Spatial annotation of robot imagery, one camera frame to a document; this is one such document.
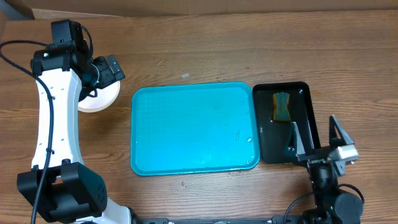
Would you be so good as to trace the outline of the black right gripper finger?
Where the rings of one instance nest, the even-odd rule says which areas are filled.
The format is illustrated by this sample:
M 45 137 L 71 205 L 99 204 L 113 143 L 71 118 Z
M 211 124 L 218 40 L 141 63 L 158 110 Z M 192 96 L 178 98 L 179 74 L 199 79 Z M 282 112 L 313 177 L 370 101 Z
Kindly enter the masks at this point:
M 288 157 L 303 157 L 305 149 L 296 122 L 291 122 L 289 139 L 284 149 L 284 155 Z
M 353 139 L 343 129 L 335 115 L 329 120 L 329 145 L 331 147 L 346 146 L 354 144 Z

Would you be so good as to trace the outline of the white plate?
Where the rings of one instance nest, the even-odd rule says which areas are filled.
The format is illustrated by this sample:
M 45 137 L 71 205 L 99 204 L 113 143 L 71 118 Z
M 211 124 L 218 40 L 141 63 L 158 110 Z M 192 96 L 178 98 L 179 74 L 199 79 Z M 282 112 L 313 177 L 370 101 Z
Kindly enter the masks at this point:
M 117 81 L 105 89 L 97 89 L 97 97 L 87 96 L 78 103 L 78 110 L 85 113 L 94 113 L 109 107 L 118 97 L 121 82 Z

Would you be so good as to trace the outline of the green yellow sponge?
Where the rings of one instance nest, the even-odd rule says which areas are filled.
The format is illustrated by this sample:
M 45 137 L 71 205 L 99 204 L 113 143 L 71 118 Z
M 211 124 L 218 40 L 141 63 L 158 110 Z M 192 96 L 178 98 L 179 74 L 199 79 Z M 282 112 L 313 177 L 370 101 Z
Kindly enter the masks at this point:
M 289 114 L 290 95 L 286 92 L 274 93 L 272 96 L 272 120 L 290 122 Z

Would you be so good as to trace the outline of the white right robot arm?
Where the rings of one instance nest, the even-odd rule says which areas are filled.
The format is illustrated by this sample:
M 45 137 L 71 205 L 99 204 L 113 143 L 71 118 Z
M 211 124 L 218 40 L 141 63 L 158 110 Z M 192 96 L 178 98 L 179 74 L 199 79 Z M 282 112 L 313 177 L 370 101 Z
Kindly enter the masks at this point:
M 353 139 L 343 129 L 336 116 L 329 119 L 329 145 L 309 154 L 305 151 L 297 123 L 290 125 L 289 141 L 284 154 L 305 167 L 312 191 L 295 199 L 287 208 L 283 223 L 360 223 L 365 199 L 361 191 L 351 184 L 340 184 L 338 178 L 346 174 L 346 165 L 358 160 Z M 315 208 L 301 216 L 289 215 L 300 201 L 313 196 Z

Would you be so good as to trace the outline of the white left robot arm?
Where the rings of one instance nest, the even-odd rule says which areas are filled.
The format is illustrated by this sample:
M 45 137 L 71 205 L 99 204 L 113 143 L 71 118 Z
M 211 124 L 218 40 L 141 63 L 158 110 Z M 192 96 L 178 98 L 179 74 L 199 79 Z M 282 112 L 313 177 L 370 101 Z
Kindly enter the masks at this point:
M 32 74 L 39 91 L 39 132 L 31 170 L 17 188 L 33 216 L 61 223 L 138 223 L 131 208 L 108 197 L 103 178 L 84 165 L 78 140 L 78 104 L 119 83 L 124 73 L 113 55 L 93 56 L 86 27 L 71 20 L 51 24 L 52 43 L 36 51 Z

